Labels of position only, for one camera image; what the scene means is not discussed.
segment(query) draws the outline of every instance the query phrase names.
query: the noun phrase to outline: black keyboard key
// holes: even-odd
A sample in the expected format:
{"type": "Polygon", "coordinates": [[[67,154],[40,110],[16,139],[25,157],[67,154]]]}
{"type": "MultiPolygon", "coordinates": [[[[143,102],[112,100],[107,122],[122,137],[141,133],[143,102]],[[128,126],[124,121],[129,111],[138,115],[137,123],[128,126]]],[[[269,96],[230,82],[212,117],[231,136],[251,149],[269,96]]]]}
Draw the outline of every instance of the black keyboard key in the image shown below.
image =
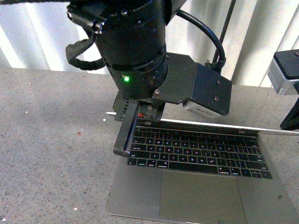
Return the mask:
{"type": "Polygon", "coordinates": [[[208,151],[208,150],[202,150],[202,151],[201,151],[201,155],[202,155],[202,156],[208,156],[208,157],[210,157],[210,156],[211,156],[211,152],[208,151]]]}
{"type": "Polygon", "coordinates": [[[252,149],[249,147],[243,147],[244,153],[253,154],[252,149]]]}
{"type": "Polygon", "coordinates": [[[143,152],[143,151],[131,150],[130,151],[130,157],[148,159],[150,157],[150,153],[149,152],[143,152]]]}
{"type": "Polygon", "coordinates": [[[133,143],[139,143],[139,144],[144,144],[145,143],[145,138],[133,138],[133,143]]]}
{"type": "Polygon", "coordinates": [[[231,168],[230,171],[231,171],[232,175],[241,176],[241,172],[240,172],[239,168],[231,168]]]}
{"type": "Polygon", "coordinates": [[[220,158],[220,154],[218,151],[211,151],[211,157],[220,158]]]}
{"type": "Polygon", "coordinates": [[[188,156],[187,155],[179,155],[178,161],[180,162],[188,162],[188,156]]]}
{"type": "Polygon", "coordinates": [[[235,146],[234,149],[235,149],[236,153],[243,153],[244,152],[243,147],[240,147],[240,146],[235,146]]]}
{"type": "Polygon", "coordinates": [[[157,153],[163,153],[165,150],[165,147],[164,146],[156,146],[156,152],[157,153]]]}
{"type": "Polygon", "coordinates": [[[181,142],[181,147],[189,148],[190,145],[189,145],[189,143],[188,143],[187,141],[182,141],[182,142],[181,142]]]}
{"type": "Polygon", "coordinates": [[[171,146],[172,141],[171,140],[164,140],[164,146],[171,146]]]}
{"type": "Polygon", "coordinates": [[[216,145],[216,149],[217,149],[218,151],[225,151],[225,147],[224,147],[224,145],[216,145]]]}
{"type": "Polygon", "coordinates": [[[127,162],[128,165],[135,166],[136,163],[137,163],[137,159],[135,159],[135,158],[128,158],[128,162],[127,162]]]}
{"type": "Polygon", "coordinates": [[[225,151],[234,153],[235,149],[233,146],[225,146],[225,151]]]}
{"type": "Polygon", "coordinates": [[[167,169],[168,168],[168,162],[166,162],[166,161],[157,161],[157,167],[167,169]]]}
{"type": "Polygon", "coordinates": [[[206,164],[206,158],[205,157],[197,157],[197,161],[200,164],[206,164]]]}
{"type": "Polygon", "coordinates": [[[178,155],[170,154],[169,155],[169,160],[170,161],[178,161],[178,155]]]}
{"type": "Polygon", "coordinates": [[[255,177],[255,178],[262,178],[262,175],[260,175],[260,174],[255,174],[255,173],[251,172],[251,175],[252,175],[252,177],[255,177]]]}
{"type": "Polygon", "coordinates": [[[151,153],[150,154],[150,158],[153,160],[158,160],[159,159],[159,153],[151,153]]]}
{"type": "Polygon", "coordinates": [[[201,156],[201,152],[199,149],[192,149],[192,155],[201,156]]]}
{"type": "Polygon", "coordinates": [[[246,141],[246,145],[249,147],[258,147],[258,144],[256,141],[246,141]]]}
{"type": "Polygon", "coordinates": [[[269,171],[261,171],[263,178],[272,179],[272,176],[269,171]]]}
{"type": "Polygon", "coordinates": [[[247,166],[247,168],[250,168],[250,169],[268,170],[266,163],[261,163],[261,162],[246,161],[246,166],[247,166]]]}
{"type": "Polygon", "coordinates": [[[248,157],[246,154],[238,153],[240,160],[248,160],[248,157]]]}
{"type": "Polygon", "coordinates": [[[196,156],[189,156],[188,157],[188,161],[191,163],[197,163],[197,157],[196,156]]]}
{"type": "Polygon", "coordinates": [[[209,165],[217,165],[215,158],[207,158],[206,160],[209,165]]]}
{"type": "Polygon", "coordinates": [[[204,144],[200,143],[199,149],[207,149],[207,145],[205,143],[204,144]]]}
{"type": "Polygon", "coordinates": [[[232,159],[232,160],[238,160],[239,157],[238,157],[238,153],[229,153],[229,158],[232,159]]]}
{"type": "Polygon", "coordinates": [[[220,152],[220,157],[223,159],[229,159],[228,152],[220,152]]]}
{"type": "Polygon", "coordinates": [[[160,160],[168,160],[169,159],[169,154],[161,153],[160,154],[160,160]]]}
{"type": "Polygon", "coordinates": [[[156,160],[148,160],[146,166],[148,167],[156,167],[156,160]]]}
{"type": "Polygon", "coordinates": [[[265,162],[262,155],[248,155],[248,159],[253,162],[265,162]]]}
{"type": "Polygon", "coordinates": [[[150,132],[143,132],[142,137],[144,138],[150,138],[151,133],[150,132]]]}
{"type": "Polygon", "coordinates": [[[146,151],[146,145],[142,144],[132,144],[131,149],[133,150],[139,150],[139,151],[146,151]]]}
{"type": "Polygon", "coordinates": [[[207,144],[207,149],[209,149],[209,150],[216,150],[216,145],[214,145],[214,144],[207,144]]]}
{"type": "Polygon", "coordinates": [[[174,153],[183,154],[183,149],[182,148],[174,148],[174,153]]]}
{"type": "Polygon", "coordinates": [[[142,132],[141,131],[135,131],[134,136],[135,137],[142,137],[142,132]]]}
{"type": "Polygon", "coordinates": [[[165,147],[166,153],[173,153],[173,147],[165,147]]]}
{"type": "Polygon", "coordinates": [[[220,174],[230,174],[230,169],[228,167],[218,167],[220,174]]]}
{"type": "Polygon", "coordinates": [[[192,155],[192,149],[190,149],[190,148],[184,148],[183,152],[185,155],[192,155]]]}
{"type": "Polygon", "coordinates": [[[180,147],[180,141],[172,141],[172,146],[180,147]]]}
{"type": "Polygon", "coordinates": [[[197,171],[197,172],[210,173],[210,174],[218,173],[216,166],[208,166],[208,165],[193,164],[193,163],[169,162],[169,169],[197,171]]]}
{"type": "Polygon", "coordinates": [[[146,144],[153,145],[155,143],[154,139],[146,139],[146,144]]]}
{"type": "Polygon", "coordinates": [[[252,152],[253,152],[253,154],[258,154],[258,155],[262,154],[262,152],[259,148],[252,148],[252,152]]]}
{"type": "Polygon", "coordinates": [[[249,169],[241,169],[242,176],[251,176],[249,169]]]}
{"type": "Polygon", "coordinates": [[[137,166],[145,167],[146,160],[145,159],[138,159],[137,166]]]}
{"type": "Polygon", "coordinates": [[[237,167],[240,168],[246,168],[245,162],[244,161],[236,161],[237,167]]]}
{"type": "Polygon", "coordinates": [[[163,140],[162,139],[155,139],[155,145],[163,145],[163,140]]]}
{"type": "Polygon", "coordinates": [[[226,160],[226,163],[228,164],[228,167],[236,167],[235,161],[233,160],[226,160]]]}
{"type": "Polygon", "coordinates": [[[146,147],[146,151],[150,151],[150,152],[154,152],[155,149],[156,149],[156,146],[149,145],[149,146],[146,147]]]}
{"type": "Polygon", "coordinates": [[[226,162],[224,159],[217,159],[218,166],[226,166],[226,162]]]}
{"type": "Polygon", "coordinates": [[[190,148],[198,148],[198,143],[190,142],[190,148]]]}

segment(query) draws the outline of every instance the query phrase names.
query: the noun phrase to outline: green led light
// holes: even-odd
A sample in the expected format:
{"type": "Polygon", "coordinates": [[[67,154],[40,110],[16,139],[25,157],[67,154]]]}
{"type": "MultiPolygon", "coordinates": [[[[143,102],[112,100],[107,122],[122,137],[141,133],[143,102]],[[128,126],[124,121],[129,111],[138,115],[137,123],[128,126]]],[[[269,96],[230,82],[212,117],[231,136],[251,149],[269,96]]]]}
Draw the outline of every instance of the green led light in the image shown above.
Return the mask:
{"type": "Polygon", "coordinates": [[[124,77],[123,77],[123,80],[124,80],[125,82],[128,82],[128,81],[130,81],[130,77],[129,77],[129,76],[124,76],[124,77]]]}

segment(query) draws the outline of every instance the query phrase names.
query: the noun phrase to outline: spacebar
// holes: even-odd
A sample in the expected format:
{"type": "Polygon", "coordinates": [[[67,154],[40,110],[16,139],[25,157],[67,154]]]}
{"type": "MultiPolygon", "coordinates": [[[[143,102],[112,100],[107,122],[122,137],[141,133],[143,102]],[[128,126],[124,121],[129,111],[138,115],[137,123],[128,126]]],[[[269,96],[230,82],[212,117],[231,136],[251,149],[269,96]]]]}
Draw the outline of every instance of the spacebar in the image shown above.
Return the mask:
{"type": "Polygon", "coordinates": [[[180,162],[169,162],[169,169],[180,169],[186,171],[198,171],[203,173],[217,174],[218,169],[215,166],[192,164],[192,163],[180,163],[180,162]]]}

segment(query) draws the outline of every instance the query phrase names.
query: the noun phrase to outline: key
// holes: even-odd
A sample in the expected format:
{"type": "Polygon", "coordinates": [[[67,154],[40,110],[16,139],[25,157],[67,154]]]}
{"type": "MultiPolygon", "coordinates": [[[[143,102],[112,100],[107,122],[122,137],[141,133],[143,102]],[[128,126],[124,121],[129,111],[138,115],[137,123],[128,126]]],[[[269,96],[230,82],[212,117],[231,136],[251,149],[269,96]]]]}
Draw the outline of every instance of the key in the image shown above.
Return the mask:
{"type": "Polygon", "coordinates": [[[246,161],[246,166],[247,166],[247,168],[250,168],[250,169],[268,170],[266,163],[261,163],[261,162],[246,161]]]}
{"type": "Polygon", "coordinates": [[[157,161],[157,167],[167,169],[168,168],[168,162],[166,162],[166,161],[157,161]]]}
{"type": "Polygon", "coordinates": [[[219,167],[220,174],[230,174],[230,169],[228,167],[219,167]]]}
{"type": "Polygon", "coordinates": [[[148,167],[156,167],[156,160],[148,160],[146,165],[148,167]]]}
{"type": "Polygon", "coordinates": [[[145,143],[145,138],[137,138],[137,137],[134,137],[134,138],[133,138],[133,142],[134,142],[134,143],[141,143],[141,144],[144,144],[144,143],[145,143]]]}
{"type": "Polygon", "coordinates": [[[216,166],[208,166],[208,165],[193,164],[193,163],[169,162],[169,169],[198,171],[198,172],[210,173],[210,174],[218,173],[216,166]]]}
{"type": "Polygon", "coordinates": [[[137,159],[135,159],[135,158],[128,158],[128,162],[127,162],[128,165],[135,166],[136,163],[137,163],[137,159]]]}
{"type": "Polygon", "coordinates": [[[272,176],[271,176],[270,172],[268,172],[268,171],[261,171],[261,174],[262,174],[263,178],[272,179],[272,176]]]}
{"type": "Polygon", "coordinates": [[[206,158],[205,157],[197,157],[198,163],[206,164],[206,158]]]}
{"type": "Polygon", "coordinates": [[[146,145],[132,144],[131,149],[133,149],[133,150],[140,150],[140,151],[146,151],[146,145]]]}
{"type": "Polygon", "coordinates": [[[249,169],[241,169],[242,176],[251,176],[249,169]]]}
{"type": "Polygon", "coordinates": [[[143,151],[130,151],[130,157],[135,157],[135,158],[145,158],[148,159],[150,157],[149,152],[143,152],[143,151]]]}
{"type": "Polygon", "coordinates": [[[160,160],[168,160],[169,159],[169,154],[161,153],[160,154],[160,160]]]}
{"type": "Polygon", "coordinates": [[[170,161],[178,161],[178,155],[171,154],[171,155],[169,156],[169,160],[170,160],[170,161]]]}
{"type": "Polygon", "coordinates": [[[192,155],[196,155],[196,156],[201,155],[200,150],[198,150],[198,149],[193,149],[193,150],[192,150],[192,155]]]}
{"type": "Polygon", "coordinates": [[[165,147],[166,153],[173,153],[173,147],[165,147]]]}
{"type": "Polygon", "coordinates": [[[153,160],[158,160],[159,159],[159,153],[151,153],[150,158],[153,160]]]}
{"type": "Polygon", "coordinates": [[[217,165],[215,158],[207,158],[206,160],[209,165],[217,165]]]}
{"type": "Polygon", "coordinates": [[[197,163],[197,157],[196,156],[189,156],[188,161],[192,163],[197,163]]]}
{"type": "Polygon", "coordinates": [[[147,146],[147,147],[146,147],[146,151],[154,152],[155,149],[156,149],[156,146],[147,146]]]}
{"type": "Polygon", "coordinates": [[[248,159],[253,162],[265,162],[262,155],[248,155],[248,159]]]}
{"type": "Polygon", "coordinates": [[[179,155],[178,156],[178,161],[180,161],[180,162],[188,162],[188,156],[186,156],[186,155],[179,155]]]}
{"type": "Polygon", "coordinates": [[[226,162],[224,159],[217,159],[218,166],[226,166],[226,162]]]}
{"type": "Polygon", "coordinates": [[[239,168],[231,168],[230,171],[232,175],[241,176],[241,172],[239,168]]]}
{"type": "Polygon", "coordinates": [[[145,167],[146,160],[144,159],[138,159],[137,166],[145,167]]]}
{"type": "Polygon", "coordinates": [[[192,154],[192,150],[189,149],[189,148],[184,148],[183,152],[184,152],[185,155],[191,155],[192,154]]]}

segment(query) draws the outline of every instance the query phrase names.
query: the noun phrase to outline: screw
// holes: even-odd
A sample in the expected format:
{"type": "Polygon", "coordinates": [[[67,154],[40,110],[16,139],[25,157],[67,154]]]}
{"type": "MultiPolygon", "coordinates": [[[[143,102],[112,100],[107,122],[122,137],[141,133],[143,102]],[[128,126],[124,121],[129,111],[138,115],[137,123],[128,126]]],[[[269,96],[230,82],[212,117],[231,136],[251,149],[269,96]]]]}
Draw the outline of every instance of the screw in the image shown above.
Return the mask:
{"type": "Polygon", "coordinates": [[[127,9],[123,8],[123,9],[121,10],[121,15],[122,15],[122,16],[128,16],[128,14],[129,14],[129,12],[128,12],[127,9]]]}
{"type": "Polygon", "coordinates": [[[70,20],[72,20],[71,13],[69,11],[67,11],[66,14],[67,14],[67,18],[69,18],[70,20]]]}

